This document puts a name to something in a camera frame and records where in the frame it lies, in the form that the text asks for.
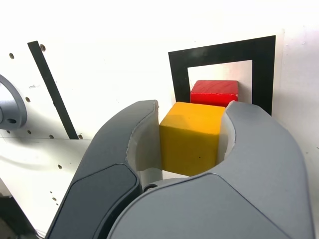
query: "red wooden cube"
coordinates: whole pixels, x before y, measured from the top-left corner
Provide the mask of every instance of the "red wooden cube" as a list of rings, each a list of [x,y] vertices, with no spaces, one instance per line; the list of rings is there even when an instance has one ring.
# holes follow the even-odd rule
[[[197,81],[190,93],[194,104],[224,106],[238,101],[237,81]]]

